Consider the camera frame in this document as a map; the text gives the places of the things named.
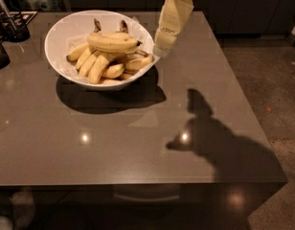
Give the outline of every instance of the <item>floor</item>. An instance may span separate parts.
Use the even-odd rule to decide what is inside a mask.
[[[280,35],[218,41],[288,178],[250,229],[295,229],[295,47]]]

